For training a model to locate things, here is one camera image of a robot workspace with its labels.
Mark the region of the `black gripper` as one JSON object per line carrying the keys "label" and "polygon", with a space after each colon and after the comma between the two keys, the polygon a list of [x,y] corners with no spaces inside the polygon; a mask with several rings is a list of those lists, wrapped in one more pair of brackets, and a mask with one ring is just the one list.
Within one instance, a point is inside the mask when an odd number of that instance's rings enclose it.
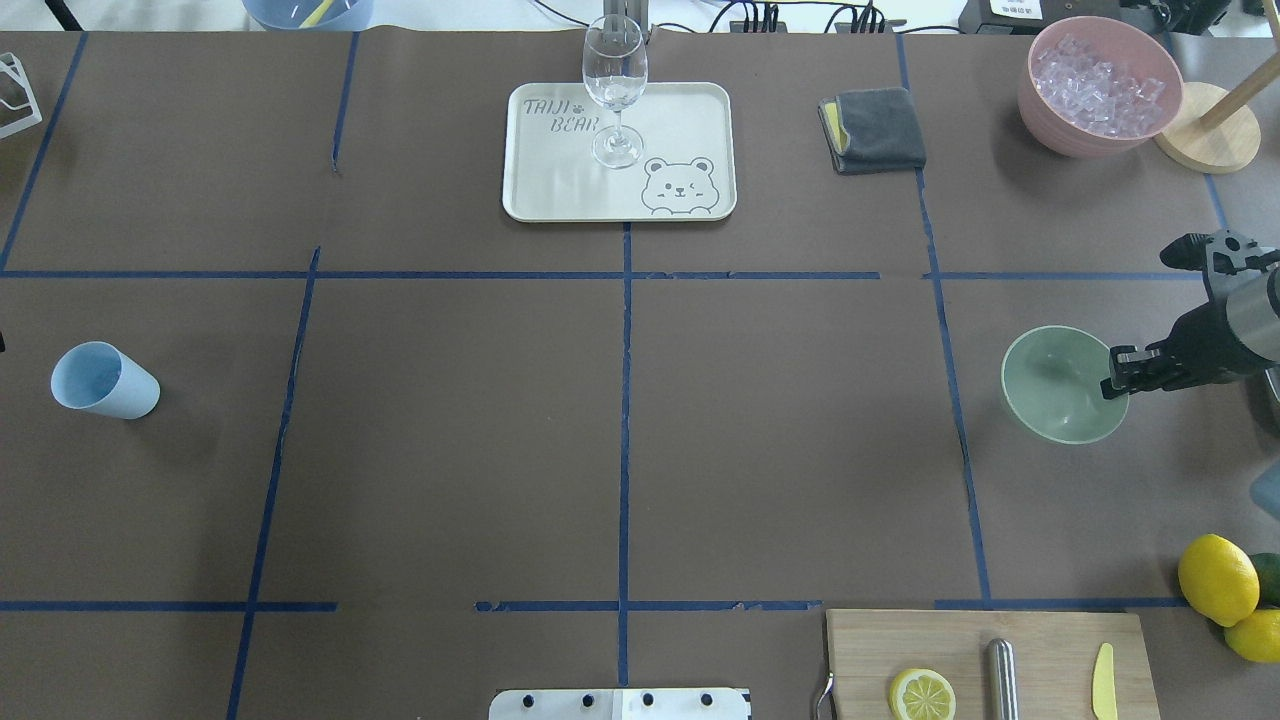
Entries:
{"label": "black gripper", "polygon": [[1203,275],[1207,301],[1175,322],[1160,348],[1112,346],[1105,400],[1160,389],[1164,356],[1178,378],[1167,389],[1224,384],[1277,365],[1277,250],[1243,234],[1187,233],[1160,252],[1165,266]]}

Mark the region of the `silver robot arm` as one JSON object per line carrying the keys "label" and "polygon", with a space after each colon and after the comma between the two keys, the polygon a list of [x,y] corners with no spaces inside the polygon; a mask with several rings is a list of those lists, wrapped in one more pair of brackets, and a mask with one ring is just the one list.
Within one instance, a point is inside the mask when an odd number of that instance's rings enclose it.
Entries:
{"label": "silver robot arm", "polygon": [[1229,384],[1279,360],[1277,256],[1274,247],[1230,232],[1187,233],[1160,251],[1169,268],[1202,274],[1207,300],[1179,316],[1146,348],[1108,351],[1106,400],[1162,389]]}

